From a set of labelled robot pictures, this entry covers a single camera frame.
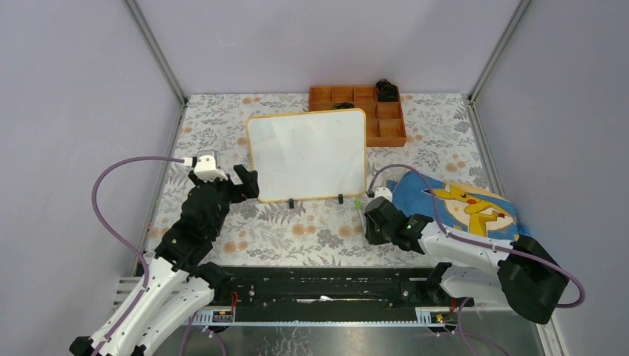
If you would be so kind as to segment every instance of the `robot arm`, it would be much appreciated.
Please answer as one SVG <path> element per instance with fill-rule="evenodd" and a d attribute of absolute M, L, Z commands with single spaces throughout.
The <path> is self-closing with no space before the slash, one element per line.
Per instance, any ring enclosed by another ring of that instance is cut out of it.
<path fill-rule="evenodd" d="M 567 285 L 567 278 L 532 260 L 496 251 L 496 246 L 526 252 L 551 263 L 555 260 L 531 237 L 517 241 L 493 240 L 456 231 L 467 240 L 489 243 L 492 248 L 463 243 L 448 237 L 431 217 L 407 217 L 380 194 L 365 207 L 366 238 L 379 245 L 393 243 L 404 251 L 446 257 L 469 267 L 440 263 L 428 278 L 433 299 L 474 297 L 508 304 L 534 323 L 550 319 Z"/>
<path fill-rule="evenodd" d="M 199 266 L 184 289 L 168 301 L 146 326 L 131 356 L 151 356 L 194 312 L 214 300 L 229 275 L 210 262 Z"/>
<path fill-rule="evenodd" d="M 214 264 L 197 265 L 212 249 L 230 204 L 255 198 L 259 193 L 256 171 L 234 166 L 243 182 L 235 185 L 228 175 L 217 169 L 215 157 L 215 153 L 201 153 L 198 158 L 185 159 L 185 165 L 194 167 L 188 175 L 194 188 L 182 204 L 180 219 L 164 234 L 155 250 L 155 258 L 148 265 L 148 285 L 144 287 L 140 281 L 98 331 L 90 337 L 76 338 L 70 346 L 73 355 L 91 356 L 99 347 L 98 356 L 127 356 L 132 352 L 133 355 L 150 355 L 181 321 L 212 301 L 211 281 L 218 284 L 221 281 L 216 279 L 223 278 L 224 273 Z M 193 278 L 188 285 L 189 291 L 185 290 L 181 298 L 171 301 L 160 311 L 174 288 L 190 276 Z M 139 293 L 142 296 L 137 304 L 113 330 Z"/>

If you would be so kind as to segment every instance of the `pikachu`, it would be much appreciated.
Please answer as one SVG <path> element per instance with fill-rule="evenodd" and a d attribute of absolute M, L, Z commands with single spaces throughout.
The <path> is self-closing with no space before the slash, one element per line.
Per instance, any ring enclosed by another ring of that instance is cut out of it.
<path fill-rule="evenodd" d="M 488 231 L 497 231 L 514 224 L 515 219 L 503 208 L 446 183 L 444 189 L 435 189 L 437 198 L 444 201 L 446 210 L 471 234 L 487 237 Z"/>

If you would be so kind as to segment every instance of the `red wire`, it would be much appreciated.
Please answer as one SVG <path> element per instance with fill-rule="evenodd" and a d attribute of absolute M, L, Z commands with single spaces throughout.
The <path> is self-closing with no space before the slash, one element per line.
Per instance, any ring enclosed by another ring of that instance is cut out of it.
<path fill-rule="evenodd" d="M 455 311 L 456 305 L 457 305 L 457 300 L 452 299 L 452 302 L 450 303 L 450 314 L 452 314 Z"/>
<path fill-rule="evenodd" d="M 236 293 L 235 291 L 233 291 L 231 293 L 231 319 L 234 319 L 234 307 L 236 306 L 236 303 L 238 303 L 238 293 Z"/>

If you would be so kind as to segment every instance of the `blue cloth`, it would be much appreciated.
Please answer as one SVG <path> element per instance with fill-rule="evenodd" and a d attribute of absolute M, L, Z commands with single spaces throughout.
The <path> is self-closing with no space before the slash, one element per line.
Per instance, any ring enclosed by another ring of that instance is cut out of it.
<path fill-rule="evenodd" d="M 427 179 L 438 194 L 437 208 L 445 225 L 497 240 L 528 235 L 528 230 L 518 224 L 511 202 L 487 195 L 490 193 L 479 188 Z M 417 174 L 407 172 L 400 182 L 387 181 L 386 187 L 393 193 L 393 205 L 408 217 L 413 214 L 435 217 L 428 187 Z"/>

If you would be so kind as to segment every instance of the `whiteboard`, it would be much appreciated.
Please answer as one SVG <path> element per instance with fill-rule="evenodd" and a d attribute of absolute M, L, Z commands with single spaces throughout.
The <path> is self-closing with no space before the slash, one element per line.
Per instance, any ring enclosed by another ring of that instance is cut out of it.
<path fill-rule="evenodd" d="M 260 201 L 363 194 L 365 122 L 361 109 L 250 117 L 247 138 Z"/>

